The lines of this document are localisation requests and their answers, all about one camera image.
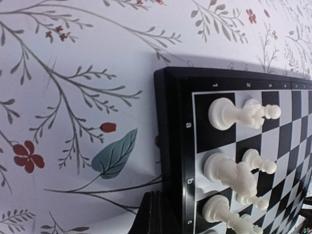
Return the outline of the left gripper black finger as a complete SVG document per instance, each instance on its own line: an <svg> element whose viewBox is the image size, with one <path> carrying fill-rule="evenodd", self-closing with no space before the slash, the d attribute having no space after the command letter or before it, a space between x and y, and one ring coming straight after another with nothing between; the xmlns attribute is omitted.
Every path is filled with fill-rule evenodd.
<svg viewBox="0 0 312 234"><path fill-rule="evenodd" d="M180 234L169 199L164 192L152 191L144 194L130 234Z"/></svg>

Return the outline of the black and grey chessboard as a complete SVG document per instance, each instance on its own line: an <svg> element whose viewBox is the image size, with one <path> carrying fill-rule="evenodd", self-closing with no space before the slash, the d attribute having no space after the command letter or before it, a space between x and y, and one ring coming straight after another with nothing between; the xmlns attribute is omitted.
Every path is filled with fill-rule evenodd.
<svg viewBox="0 0 312 234"><path fill-rule="evenodd" d="M158 134L163 175L177 222L184 234L231 234L224 222L209 223L205 203L214 195L229 200L230 211L245 215L266 234L287 234L295 226L312 176L312 82L301 78L249 71L166 67L154 72ZM234 124L214 128L208 110L218 98L238 108L250 100L278 105L279 119L266 119L259 129ZM210 182L204 163L223 153L236 163L248 149L277 164L274 174L252 170L257 197L269 201L260 210L222 183Z"/></svg>

